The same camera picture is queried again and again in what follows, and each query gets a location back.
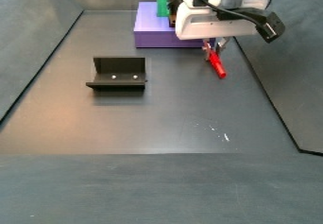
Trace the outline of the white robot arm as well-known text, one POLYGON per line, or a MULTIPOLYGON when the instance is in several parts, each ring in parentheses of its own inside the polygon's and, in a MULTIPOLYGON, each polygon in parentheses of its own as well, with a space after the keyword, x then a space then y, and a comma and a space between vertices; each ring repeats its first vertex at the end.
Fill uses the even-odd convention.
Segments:
POLYGON ((267 11, 270 0, 179 0, 175 35, 179 40, 203 40, 206 59, 223 49, 228 39, 259 33, 271 43, 284 33, 278 15, 267 11))

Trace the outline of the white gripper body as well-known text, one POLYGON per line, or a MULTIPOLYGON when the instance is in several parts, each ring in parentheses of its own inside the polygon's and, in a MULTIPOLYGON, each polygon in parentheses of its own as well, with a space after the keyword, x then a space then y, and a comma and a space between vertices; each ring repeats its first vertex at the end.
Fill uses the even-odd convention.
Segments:
POLYGON ((179 40, 246 36, 256 33, 256 20, 268 0, 179 0, 175 35, 179 40))

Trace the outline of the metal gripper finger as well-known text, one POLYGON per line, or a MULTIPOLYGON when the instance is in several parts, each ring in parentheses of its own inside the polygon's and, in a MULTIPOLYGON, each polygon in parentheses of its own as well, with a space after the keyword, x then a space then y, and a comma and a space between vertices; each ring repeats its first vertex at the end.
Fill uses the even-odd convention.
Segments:
POLYGON ((226 48, 226 46, 227 46, 227 44, 230 42, 230 39, 231 39, 231 37, 223 37, 219 40, 218 45, 216 45, 216 52, 218 52, 218 54, 220 54, 222 51, 224 50, 224 48, 226 48))
POLYGON ((204 60, 210 60, 211 45, 207 39, 203 40, 202 50, 204 52, 204 60))

